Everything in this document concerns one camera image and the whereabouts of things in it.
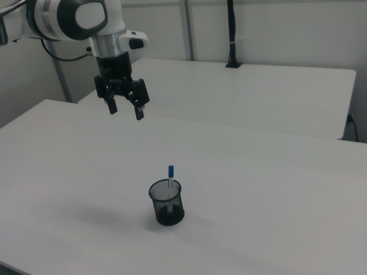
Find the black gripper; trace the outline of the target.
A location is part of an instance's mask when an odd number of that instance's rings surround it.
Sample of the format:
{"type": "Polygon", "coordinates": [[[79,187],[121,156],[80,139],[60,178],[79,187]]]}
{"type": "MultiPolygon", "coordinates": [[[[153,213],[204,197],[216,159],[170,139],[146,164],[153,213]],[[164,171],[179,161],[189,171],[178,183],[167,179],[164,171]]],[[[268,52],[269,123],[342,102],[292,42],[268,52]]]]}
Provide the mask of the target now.
{"type": "Polygon", "coordinates": [[[129,52],[115,57],[98,57],[100,74],[95,77],[97,96],[105,101],[111,115],[118,109],[114,97],[125,97],[134,105],[137,120],[144,118],[145,104],[150,101],[143,79],[132,79],[132,66],[129,52]]]}

